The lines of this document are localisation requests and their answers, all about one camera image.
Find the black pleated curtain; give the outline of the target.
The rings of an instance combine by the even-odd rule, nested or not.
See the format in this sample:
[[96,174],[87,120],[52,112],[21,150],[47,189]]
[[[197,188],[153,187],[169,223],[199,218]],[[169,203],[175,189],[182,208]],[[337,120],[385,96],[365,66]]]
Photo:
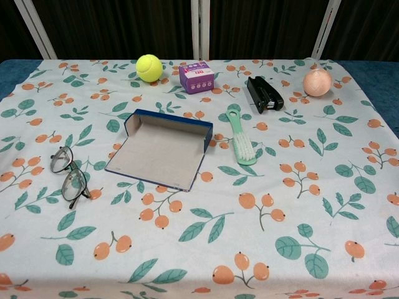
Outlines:
[[[32,0],[61,59],[192,59],[190,0]],[[210,0],[211,59],[298,59],[328,0]],[[399,62],[399,0],[342,0],[323,59]]]

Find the white upright frame post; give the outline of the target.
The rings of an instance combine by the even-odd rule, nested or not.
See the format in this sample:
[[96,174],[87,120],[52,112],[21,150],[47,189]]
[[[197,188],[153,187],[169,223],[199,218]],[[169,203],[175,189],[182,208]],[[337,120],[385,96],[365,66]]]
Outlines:
[[196,60],[209,60],[211,1],[190,1],[193,58]]

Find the black eyeglasses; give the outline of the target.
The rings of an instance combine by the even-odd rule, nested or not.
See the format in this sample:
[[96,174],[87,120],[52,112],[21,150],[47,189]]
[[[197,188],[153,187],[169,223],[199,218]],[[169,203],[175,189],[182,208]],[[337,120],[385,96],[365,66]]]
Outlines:
[[53,173],[67,174],[61,187],[61,193],[63,198],[69,203],[69,209],[72,210],[74,208],[80,196],[90,199],[87,179],[74,161],[71,148],[69,146],[62,146],[50,158],[50,170]]

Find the floral orange fruit tablecloth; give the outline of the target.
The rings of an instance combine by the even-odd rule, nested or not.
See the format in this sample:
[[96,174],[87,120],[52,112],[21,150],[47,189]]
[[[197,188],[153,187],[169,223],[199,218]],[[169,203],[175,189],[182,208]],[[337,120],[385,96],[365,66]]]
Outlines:
[[[333,60],[45,60],[0,101],[0,299],[399,299],[399,138]],[[332,76],[305,93],[312,69]],[[281,110],[257,111],[260,76]],[[105,170],[137,109],[211,122],[190,191]],[[228,109],[257,161],[238,164]],[[51,156],[69,146],[90,199],[72,210]]]

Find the black stapler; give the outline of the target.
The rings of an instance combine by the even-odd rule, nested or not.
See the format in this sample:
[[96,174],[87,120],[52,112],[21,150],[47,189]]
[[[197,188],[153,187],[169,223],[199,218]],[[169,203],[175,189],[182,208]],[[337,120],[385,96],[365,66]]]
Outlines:
[[265,110],[279,111],[283,108],[284,100],[280,93],[262,77],[249,77],[247,88],[259,114]]

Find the peach coloured ball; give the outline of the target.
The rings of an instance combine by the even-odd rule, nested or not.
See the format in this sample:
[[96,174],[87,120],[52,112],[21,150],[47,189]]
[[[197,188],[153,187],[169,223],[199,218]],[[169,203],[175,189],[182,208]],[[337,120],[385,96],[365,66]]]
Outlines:
[[312,97],[325,95],[332,86],[332,76],[324,69],[312,69],[303,79],[303,88],[306,94]]

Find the blue cardboard glasses case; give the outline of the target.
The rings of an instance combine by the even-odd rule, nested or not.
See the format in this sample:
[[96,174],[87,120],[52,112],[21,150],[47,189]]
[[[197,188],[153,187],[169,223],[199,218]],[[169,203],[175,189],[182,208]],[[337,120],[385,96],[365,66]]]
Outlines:
[[190,191],[213,136],[213,124],[148,110],[135,110],[124,123],[127,139],[105,170]]

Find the small purple cardboard box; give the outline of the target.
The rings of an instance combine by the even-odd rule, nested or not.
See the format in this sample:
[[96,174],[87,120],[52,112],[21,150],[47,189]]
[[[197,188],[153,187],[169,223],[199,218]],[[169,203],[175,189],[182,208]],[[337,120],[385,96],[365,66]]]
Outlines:
[[179,66],[181,86],[188,94],[200,93],[214,88],[214,72],[206,62],[199,61]]

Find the white slanted frame post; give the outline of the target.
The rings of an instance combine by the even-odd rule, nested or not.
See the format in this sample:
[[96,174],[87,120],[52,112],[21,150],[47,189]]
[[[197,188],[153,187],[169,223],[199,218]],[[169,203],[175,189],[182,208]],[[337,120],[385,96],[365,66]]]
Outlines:
[[43,59],[57,60],[57,54],[32,0],[14,0]]
[[328,2],[311,55],[311,57],[315,60],[319,60],[322,56],[341,1],[342,0],[329,0]]

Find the yellow tennis ball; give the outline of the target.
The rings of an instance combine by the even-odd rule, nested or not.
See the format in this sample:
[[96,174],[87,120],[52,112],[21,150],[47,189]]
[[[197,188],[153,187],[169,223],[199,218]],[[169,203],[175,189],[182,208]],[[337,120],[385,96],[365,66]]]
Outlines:
[[162,73],[163,66],[158,57],[152,54],[141,56],[136,62],[137,75],[145,82],[157,81]]

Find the green scrubbing brush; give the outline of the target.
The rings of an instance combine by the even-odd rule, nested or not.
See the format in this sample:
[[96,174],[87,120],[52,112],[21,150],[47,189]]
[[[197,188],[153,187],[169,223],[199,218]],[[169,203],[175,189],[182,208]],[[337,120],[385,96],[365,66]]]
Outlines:
[[228,109],[225,114],[233,131],[234,154],[238,164],[243,166],[254,165],[257,161],[256,153],[251,140],[242,128],[240,112],[235,109]]

